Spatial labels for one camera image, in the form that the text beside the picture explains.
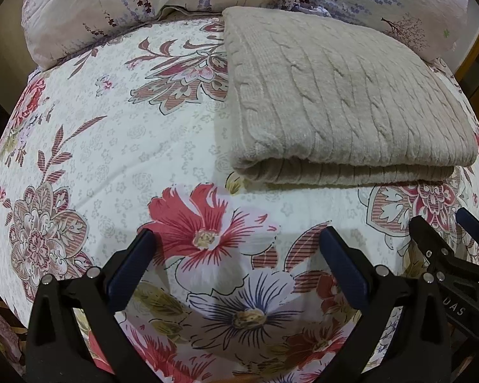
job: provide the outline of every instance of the bed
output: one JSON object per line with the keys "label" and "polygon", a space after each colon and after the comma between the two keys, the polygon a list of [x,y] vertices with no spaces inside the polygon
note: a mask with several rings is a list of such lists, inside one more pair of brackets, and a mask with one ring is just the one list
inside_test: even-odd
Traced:
{"label": "bed", "polygon": [[[310,382],[359,318],[317,251],[319,231],[333,225],[373,265],[416,276],[424,259],[408,222],[422,215],[479,263],[455,222],[460,207],[479,219],[479,156],[440,184],[245,180],[227,155],[223,32],[220,16],[175,12],[33,77],[0,140],[0,295],[27,324],[44,274],[81,276],[149,228],[163,249],[116,318],[159,377]],[[461,102],[479,150],[460,86],[443,62],[429,67]]]}

